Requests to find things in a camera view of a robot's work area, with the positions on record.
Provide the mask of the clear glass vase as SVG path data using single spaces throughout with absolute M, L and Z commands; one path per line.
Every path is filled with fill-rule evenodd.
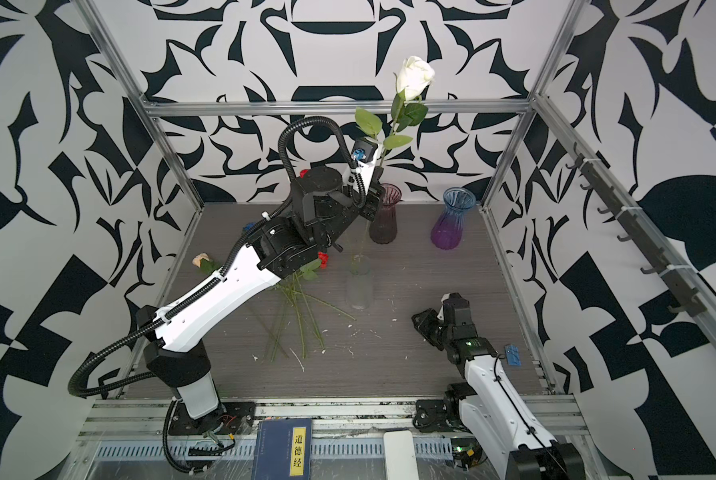
M 371 260 L 363 254 L 351 259 L 346 280 L 346 299 L 349 306 L 365 310 L 373 301 L 374 282 Z

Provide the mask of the peach rose stem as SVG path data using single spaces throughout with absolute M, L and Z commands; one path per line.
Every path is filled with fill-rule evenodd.
M 222 266 L 221 262 L 215 261 L 207 253 L 200 253 L 193 258 L 192 263 L 205 275 L 211 275 Z

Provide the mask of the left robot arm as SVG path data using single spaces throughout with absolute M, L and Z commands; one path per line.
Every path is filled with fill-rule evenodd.
M 335 247 L 355 220 L 373 219 L 382 173 L 365 164 L 347 174 L 317 167 L 295 177 L 286 200 L 242 234 L 217 270 L 181 298 L 138 312 L 138 327 L 150 342 L 147 372 L 173 390 L 191 419 L 213 416 L 221 407 L 204 336 L 248 300 Z

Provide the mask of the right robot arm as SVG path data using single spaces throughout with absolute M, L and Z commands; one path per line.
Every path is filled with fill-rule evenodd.
M 577 448 L 563 443 L 533 414 L 510 382 L 492 344 L 480 336 L 470 302 L 444 295 L 438 310 L 412 316 L 415 330 L 457 367 L 463 381 L 444 396 L 447 423 L 469 431 L 502 479 L 584 479 Z

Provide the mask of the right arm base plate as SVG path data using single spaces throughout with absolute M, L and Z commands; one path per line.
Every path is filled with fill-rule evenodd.
M 444 400 L 419 399 L 415 402 L 412 425 L 422 433 L 454 432 L 462 424 Z

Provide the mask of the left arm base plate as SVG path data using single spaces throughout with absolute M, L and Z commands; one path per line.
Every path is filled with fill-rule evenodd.
M 241 434 L 254 426 L 257 404 L 251 401 L 222 402 L 200 419 L 193 419 L 182 401 L 170 407 L 168 426 L 171 436 L 202 435 L 212 431 L 217 435 Z

